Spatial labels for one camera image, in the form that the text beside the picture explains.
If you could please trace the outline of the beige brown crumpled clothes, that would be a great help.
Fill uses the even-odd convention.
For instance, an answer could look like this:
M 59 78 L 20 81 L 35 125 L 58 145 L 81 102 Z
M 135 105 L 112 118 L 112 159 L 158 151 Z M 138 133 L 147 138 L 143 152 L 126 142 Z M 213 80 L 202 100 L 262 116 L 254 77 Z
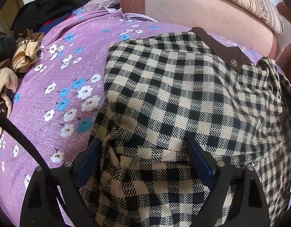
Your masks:
M 13 95 L 18 89 L 18 77 L 27 73 L 39 59 L 44 33 L 26 29 L 17 39 L 0 32 L 0 113 L 6 118 L 12 110 Z

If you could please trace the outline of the purple floral bed sheet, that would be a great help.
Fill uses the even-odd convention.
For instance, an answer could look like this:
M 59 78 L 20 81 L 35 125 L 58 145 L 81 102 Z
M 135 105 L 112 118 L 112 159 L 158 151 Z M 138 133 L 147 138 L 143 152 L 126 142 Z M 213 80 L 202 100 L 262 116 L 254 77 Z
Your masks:
M 11 122 L 51 168 L 86 149 L 92 122 L 104 101 L 103 73 L 111 42 L 189 28 L 129 18 L 105 10 L 80 14 L 55 26 L 42 40 L 40 58 L 13 97 Z M 36 161 L 3 132 L 0 138 L 0 208 L 19 226 Z

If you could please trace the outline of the brown wooden bed frame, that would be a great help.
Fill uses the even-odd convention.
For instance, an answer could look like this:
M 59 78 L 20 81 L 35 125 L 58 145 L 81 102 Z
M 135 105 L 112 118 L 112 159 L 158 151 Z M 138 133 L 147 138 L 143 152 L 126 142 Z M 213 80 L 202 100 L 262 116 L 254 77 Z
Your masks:
M 284 2 L 278 3 L 276 8 L 282 19 L 284 33 L 276 36 L 275 60 L 284 73 L 289 73 L 291 71 L 291 10 Z

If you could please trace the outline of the blue red clothes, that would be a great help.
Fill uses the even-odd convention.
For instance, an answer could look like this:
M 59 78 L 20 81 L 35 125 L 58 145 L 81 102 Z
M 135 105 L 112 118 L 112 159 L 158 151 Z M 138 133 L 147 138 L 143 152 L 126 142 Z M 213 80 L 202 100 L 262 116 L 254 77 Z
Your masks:
M 45 22 L 36 32 L 38 33 L 44 33 L 47 34 L 53 27 L 57 26 L 61 22 L 70 19 L 71 17 L 85 13 L 86 10 L 84 8 L 79 8 L 76 10 L 73 10 L 71 13 L 67 13 L 63 15 L 62 17 L 56 18 L 56 19 L 51 19 L 47 22 Z

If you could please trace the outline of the pink quilted headboard cushion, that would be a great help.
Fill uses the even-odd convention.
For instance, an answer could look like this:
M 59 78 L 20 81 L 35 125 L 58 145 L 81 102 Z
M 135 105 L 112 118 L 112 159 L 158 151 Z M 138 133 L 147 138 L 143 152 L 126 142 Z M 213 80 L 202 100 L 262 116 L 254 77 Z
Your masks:
M 228 0 L 120 0 L 124 13 L 147 15 L 159 22 L 201 27 L 273 58 L 276 37 L 254 15 Z

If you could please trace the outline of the black cream checked jacket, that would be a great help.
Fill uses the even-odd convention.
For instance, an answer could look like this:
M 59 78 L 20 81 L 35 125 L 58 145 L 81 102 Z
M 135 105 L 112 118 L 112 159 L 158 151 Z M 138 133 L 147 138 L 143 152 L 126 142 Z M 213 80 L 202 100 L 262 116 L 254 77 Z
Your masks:
M 291 186 L 291 84 L 273 59 L 254 64 L 193 28 L 111 44 L 103 80 L 91 131 L 100 171 L 81 190 L 99 226 L 189 226 L 209 194 L 189 140 L 254 166 L 269 225 L 279 222 Z

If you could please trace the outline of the black clothes pile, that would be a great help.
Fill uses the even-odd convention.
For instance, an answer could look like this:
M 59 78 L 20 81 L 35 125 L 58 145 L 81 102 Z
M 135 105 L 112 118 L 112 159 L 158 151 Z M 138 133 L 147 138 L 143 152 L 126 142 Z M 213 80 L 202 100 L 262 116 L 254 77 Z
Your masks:
M 91 0 L 34 0 L 25 4 L 16 14 L 10 30 L 14 36 L 26 29 L 39 32 L 47 21 L 58 19 L 78 9 Z M 10 59 L 15 52 L 15 39 L 0 32 L 0 63 Z

